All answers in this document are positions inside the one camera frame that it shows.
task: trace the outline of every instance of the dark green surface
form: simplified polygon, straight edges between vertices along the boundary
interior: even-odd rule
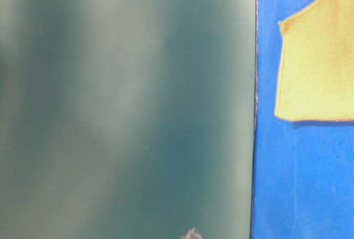
[[[248,238],[254,0],[0,0],[2,238]]]

